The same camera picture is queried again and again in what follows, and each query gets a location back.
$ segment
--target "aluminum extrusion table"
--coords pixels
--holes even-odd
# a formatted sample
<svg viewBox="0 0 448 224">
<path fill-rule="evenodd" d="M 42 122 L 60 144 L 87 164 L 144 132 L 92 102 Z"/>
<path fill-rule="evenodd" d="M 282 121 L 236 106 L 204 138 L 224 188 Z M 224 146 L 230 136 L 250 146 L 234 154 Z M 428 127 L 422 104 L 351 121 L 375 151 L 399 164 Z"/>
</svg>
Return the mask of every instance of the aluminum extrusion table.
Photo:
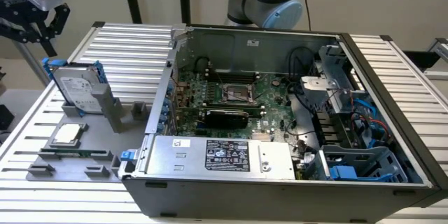
<svg viewBox="0 0 448 224">
<path fill-rule="evenodd" d="M 152 103 L 160 73 L 170 50 L 171 26 L 128 25 L 107 23 L 92 27 L 76 48 L 71 60 L 100 60 L 111 88 L 124 104 L 135 100 Z M 418 133 L 448 173 L 448 136 L 432 136 L 438 130 L 420 126 L 431 123 L 424 111 L 442 110 L 434 105 L 424 111 L 400 93 L 406 81 L 415 85 L 422 99 L 440 99 L 434 87 L 415 73 L 394 42 L 379 36 L 356 36 L 367 60 L 387 89 L 398 99 Z M 38 158 L 55 126 L 63 118 L 63 97 L 54 82 L 46 88 L 24 119 L 0 147 L 0 223 L 190 223 L 186 219 L 151 219 L 140 213 L 124 186 L 119 183 L 30 182 L 26 169 Z M 448 118 L 438 119 L 448 123 Z M 259 223 L 259 221 L 203 220 L 203 223 Z M 428 208 L 407 208 L 380 221 L 383 224 L 448 223 L 448 199 Z"/>
</svg>

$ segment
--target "warning label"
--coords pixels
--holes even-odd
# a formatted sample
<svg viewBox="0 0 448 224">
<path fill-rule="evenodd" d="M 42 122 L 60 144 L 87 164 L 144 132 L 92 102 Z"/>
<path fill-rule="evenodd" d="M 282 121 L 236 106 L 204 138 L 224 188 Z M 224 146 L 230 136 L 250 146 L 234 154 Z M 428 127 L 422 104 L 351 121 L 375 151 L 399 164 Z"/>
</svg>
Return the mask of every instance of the warning label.
<svg viewBox="0 0 448 224">
<path fill-rule="evenodd" d="M 250 172 L 250 146 L 247 142 L 207 140 L 206 169 Z"/>
</svg>

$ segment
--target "motherboard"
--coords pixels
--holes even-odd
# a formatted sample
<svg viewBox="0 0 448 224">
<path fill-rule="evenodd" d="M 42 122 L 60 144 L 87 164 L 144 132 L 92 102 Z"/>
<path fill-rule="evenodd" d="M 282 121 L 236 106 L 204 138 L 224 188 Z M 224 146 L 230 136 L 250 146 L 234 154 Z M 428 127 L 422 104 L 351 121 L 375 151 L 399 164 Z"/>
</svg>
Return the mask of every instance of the motherboard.
<svg viewBox="0 0 448 224">
<path fill-rule="evenodd" d="M 282 75 L 270 73 L 182 72 L 176 111 L 179 136 L 287 140 L 284 128 L 295 120 L 288 86 L 291 82 Z"/>
</svg>

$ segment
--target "cpu socket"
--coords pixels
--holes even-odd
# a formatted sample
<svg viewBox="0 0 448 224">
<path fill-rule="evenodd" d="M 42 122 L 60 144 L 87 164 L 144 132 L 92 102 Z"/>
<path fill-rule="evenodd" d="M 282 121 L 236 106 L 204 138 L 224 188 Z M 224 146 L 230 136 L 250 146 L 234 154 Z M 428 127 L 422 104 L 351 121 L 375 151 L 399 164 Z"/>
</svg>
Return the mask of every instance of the cpu socket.
<svg viewBox="0 0 448 224">
<path fill-rule="evenodd" d="M 252 85 L 223 85 L 223 102 L 254 103 Z"/>
</svg>

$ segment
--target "red cable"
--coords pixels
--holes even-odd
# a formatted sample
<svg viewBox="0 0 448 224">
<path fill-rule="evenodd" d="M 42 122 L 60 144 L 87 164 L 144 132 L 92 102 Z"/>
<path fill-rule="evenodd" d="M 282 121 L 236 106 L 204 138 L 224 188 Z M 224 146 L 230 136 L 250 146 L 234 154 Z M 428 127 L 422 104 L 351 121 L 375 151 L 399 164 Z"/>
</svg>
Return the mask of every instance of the red cable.
<svg viewBox="0 0 448 224">
<path fill-rule="evenodd" d="M 371 122 L 378 123 L 378 124 L 383 127 L 383 129 L 384 129 L 384 131 L 386 131 L 386 133 L 387 133 L 387 136 L 391 137 L 391 135 L 390 135 L 390 131 L 387 130 L 387 126 L 386 126 L 386 124 L 384 124 L 382 121 L 375 120 L 375 119 L 371 119 Z"/>
</svg>

